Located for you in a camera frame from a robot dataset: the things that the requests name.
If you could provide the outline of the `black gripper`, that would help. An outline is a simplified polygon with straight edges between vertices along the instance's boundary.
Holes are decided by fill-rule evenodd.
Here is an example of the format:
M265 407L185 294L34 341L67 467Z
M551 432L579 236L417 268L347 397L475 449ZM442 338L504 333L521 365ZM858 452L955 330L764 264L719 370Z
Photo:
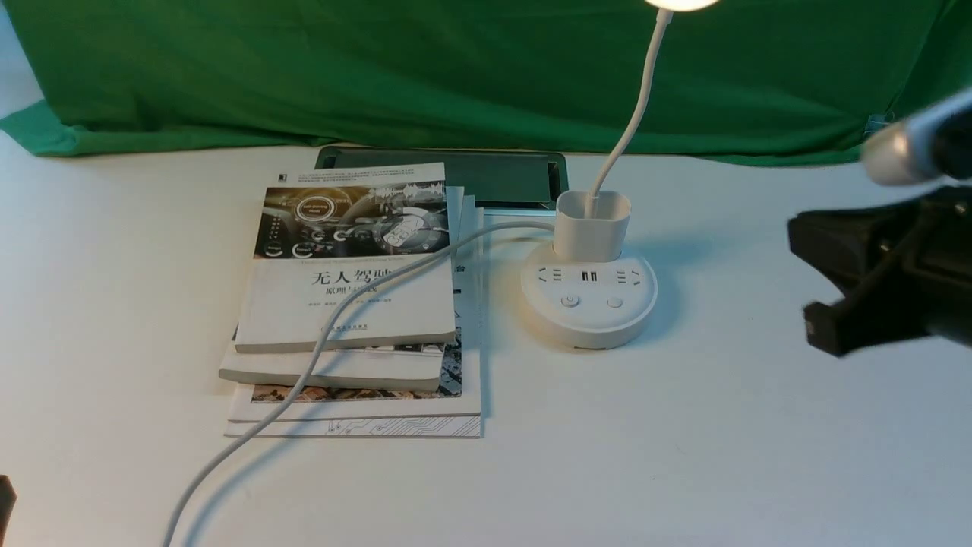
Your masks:
M791 253L844 295L806 305L810 346L844 357L926 338L970 345L970 187L940 186L887 207L805 211L788 220L787 237Z

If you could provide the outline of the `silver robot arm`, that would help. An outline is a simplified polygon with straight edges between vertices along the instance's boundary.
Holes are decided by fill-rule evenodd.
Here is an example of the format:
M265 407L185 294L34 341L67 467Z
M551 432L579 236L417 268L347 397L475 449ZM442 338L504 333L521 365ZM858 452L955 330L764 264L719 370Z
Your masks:
M941 337L970 345L971 93L958 91L879 129L863 145L885 187L950 185L865 209L819 209L788 221L791 253L840 291L804 308L806 341L830 356Z

